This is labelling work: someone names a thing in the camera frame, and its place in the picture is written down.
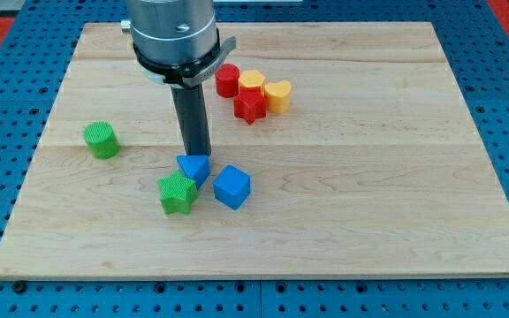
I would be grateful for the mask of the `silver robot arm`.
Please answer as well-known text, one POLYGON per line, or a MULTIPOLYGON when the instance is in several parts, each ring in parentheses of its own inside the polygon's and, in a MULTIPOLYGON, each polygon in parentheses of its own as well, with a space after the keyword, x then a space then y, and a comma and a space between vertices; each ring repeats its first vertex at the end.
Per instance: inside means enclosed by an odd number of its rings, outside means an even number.
POLYGON ((126 0, 122 29, 151 80, 177 88, 202 84, 236 48, 220 38, 212 0, 126 0))

